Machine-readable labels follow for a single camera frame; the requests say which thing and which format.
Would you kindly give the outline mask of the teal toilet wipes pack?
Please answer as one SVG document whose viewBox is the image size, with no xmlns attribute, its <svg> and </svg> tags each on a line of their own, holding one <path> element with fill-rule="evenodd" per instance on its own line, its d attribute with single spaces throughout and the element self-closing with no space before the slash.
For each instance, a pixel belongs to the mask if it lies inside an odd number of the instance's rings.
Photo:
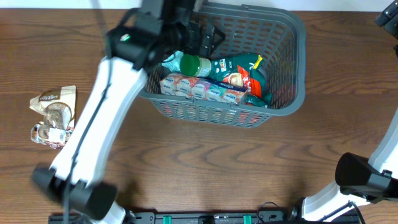
<svg viewBox="0 0 398 224">
<path fill-rule="evenodd" d="M 172 73 L 180 73 L 180 63 L 184 53 L 175 51 L 169 58 L 161 63 L 165 68 L 168 68 Z"/>
</svg>

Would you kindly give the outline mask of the green lid seasoning jar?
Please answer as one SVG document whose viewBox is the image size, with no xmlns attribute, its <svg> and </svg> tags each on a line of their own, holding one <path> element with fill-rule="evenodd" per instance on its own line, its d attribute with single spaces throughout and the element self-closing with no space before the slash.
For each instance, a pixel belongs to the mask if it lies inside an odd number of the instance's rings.
<svg viewBox="0 0 398 224">
<path fill-rule="evenodd" d="M 180 71 L 189 77 L 205 78 L 211 73 L 211 61 L 197 55 L 184 54 L 180 61 Z"/>
</svg>

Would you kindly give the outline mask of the green coffee bag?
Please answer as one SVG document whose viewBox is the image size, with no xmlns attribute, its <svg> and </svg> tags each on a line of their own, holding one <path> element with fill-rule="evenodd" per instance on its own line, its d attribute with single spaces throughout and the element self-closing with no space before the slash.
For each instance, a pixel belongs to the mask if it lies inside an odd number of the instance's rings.
<svg viewBox="0 0 398 224">
<path fill-rule="evenodd" d="M 254 53 L 215 59 L 211 61 L 208 79 L 246 88 L 248 96 L 244 104 L 268 108 L 272 93 L 267 93 L 267 78 L 261 71 L 263 62 L 263 57 Z"/>
</svg>

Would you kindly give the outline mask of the blue tissue pack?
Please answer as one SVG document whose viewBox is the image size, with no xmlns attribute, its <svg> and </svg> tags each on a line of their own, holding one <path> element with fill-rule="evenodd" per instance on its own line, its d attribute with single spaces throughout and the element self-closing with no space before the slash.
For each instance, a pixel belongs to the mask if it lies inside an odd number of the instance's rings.
<svg viewBox="0 0 398 224">
<path fill-rule="evenodd" d="M 241 104 L 248 94 L 248 90 L 240 86 L 205 78 L 188 77 L 179 73 L 169 74 L 159 84 L 161 93 L 165 95 L 236 105 Z"/>
</svg>

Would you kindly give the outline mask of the grey plastic basket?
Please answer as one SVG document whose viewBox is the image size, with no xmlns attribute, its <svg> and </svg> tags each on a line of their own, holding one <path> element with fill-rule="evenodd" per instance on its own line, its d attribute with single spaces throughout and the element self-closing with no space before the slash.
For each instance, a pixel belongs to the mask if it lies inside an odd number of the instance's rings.
<svg viewBox="0 0 398 224">
<path fill-rule="evenodd" d="M 178 54 L 150 74 L 141 96 L 165 116 L 254 128 L 296 112 L 305 98 L 306 30 L 293 13 L 205 3 L 192 20 L 224 41 L 205 61 L 205 78 L 178 80 Z"/>
</svg>

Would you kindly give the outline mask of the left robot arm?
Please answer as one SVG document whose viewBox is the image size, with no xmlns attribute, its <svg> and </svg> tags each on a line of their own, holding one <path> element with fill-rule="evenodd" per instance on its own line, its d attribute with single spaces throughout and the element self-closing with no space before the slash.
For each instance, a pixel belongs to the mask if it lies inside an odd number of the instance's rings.
<svg viewBox="0 0 398 224">
<path fill-rule="evenodd" d="M 104 58 L 75 129 L 53 162 L 39 164 L 34 183 L 63 207 L 62 223 L 77 211 L 87 223 L 122 223 L 126 211 L 117 189 L 103 181 L 113 142 L 150 71 L 174 51 L 208 55 L 208 34 L 191 22 L 201 1 L 143 1 L 126 11 L 113 29 L 97 12 L 104 34 Z"/>
</svg>

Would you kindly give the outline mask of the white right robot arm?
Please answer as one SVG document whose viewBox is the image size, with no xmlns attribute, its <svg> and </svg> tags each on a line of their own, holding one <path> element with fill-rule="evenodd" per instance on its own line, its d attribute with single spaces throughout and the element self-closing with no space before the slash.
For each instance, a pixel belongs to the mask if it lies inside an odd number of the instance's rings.
<svg viewBox="0 0 398 224">
<path fill-rule="evenodd" d="M 229 19 L 232 26 L 260 20 L 269 23 L 266 45 L 259 49 L 264 59 L 266 88 L 262 99 L 266 107 L 235 106 L 239 116 L 259 113 L 263 119 L 285 116 L 297 111 L 305 98 L 306 29 L 295 14 L 272 7 L 243 4 L 207 3 L 202 14 Z M 347 152 L 341 156 L 334 181 L 317 194 L 305 197 L 294 206 L 289 218 L 276 211 L 260 213 L 211 213 L 200 216 L 200 223 L 362 223 L 362 214 L 350 214 L 362 205 L 397 200 L 397 120 L 393 119 L 386 135 L 370 158 Z"/>
</svg>

